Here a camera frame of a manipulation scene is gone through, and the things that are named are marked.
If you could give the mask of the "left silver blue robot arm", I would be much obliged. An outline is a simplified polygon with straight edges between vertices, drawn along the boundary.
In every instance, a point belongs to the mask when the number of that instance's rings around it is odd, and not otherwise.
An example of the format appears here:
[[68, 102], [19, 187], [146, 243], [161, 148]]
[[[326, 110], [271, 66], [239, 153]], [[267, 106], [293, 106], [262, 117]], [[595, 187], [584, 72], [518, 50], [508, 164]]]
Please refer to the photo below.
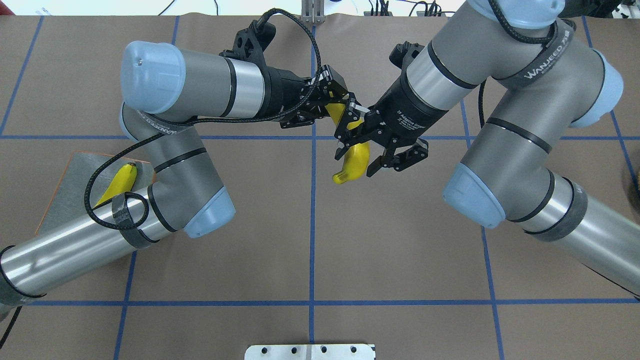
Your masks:
[[[120, 126], [135, 147], [148, 146], [155, 181], [135, 189], [138, 164], [115, 166], [115, 155], [84, 187], [82, 215], [2, 249], [2, 319], [169, 234], [183, 230], [194, 239], [233, 219], [233, 202], [196, 122], [278, 121], [289, 128], [330, 117], [351, 130], [366, 111], [333, 68], [324, 65], [318, 75], [302, 78], [267, 66], [251, 39], [218, 55], [133, 41], [123, 54], [121, 91]], [[108, 187], [93, 199], [94, 182], [113, 166]]]

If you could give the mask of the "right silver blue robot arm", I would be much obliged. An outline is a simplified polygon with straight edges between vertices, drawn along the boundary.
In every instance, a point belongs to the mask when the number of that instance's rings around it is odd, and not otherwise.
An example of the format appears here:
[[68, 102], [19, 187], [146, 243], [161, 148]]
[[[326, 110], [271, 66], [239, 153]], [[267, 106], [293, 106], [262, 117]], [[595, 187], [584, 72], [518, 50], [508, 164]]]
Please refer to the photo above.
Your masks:
[[427, 157], [425, 131], [492, 78], [506, 92], [455, 166], [444, 201], [485, 228], [518, 223], [638, 297], [638, 224], [545, 166], [567, 128], [596, 123], [624, 88], [605, 56], [559, 18], [564, 7], [563, 0], [467, 0], [425, 47], [398, 44], [390, 61], [400, 75], [361, 125], [339, 122], [334, 157], [373, 141], [384, 152], [368, 177], [405, 170]]

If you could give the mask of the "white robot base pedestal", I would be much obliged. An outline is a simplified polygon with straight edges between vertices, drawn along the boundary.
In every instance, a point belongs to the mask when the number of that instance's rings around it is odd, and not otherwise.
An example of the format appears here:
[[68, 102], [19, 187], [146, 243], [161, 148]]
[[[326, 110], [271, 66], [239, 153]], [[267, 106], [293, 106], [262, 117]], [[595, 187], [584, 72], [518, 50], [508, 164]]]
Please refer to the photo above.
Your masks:
[[375, 360], [374, 344], [259, 344], [248, 347], [245, 360]]

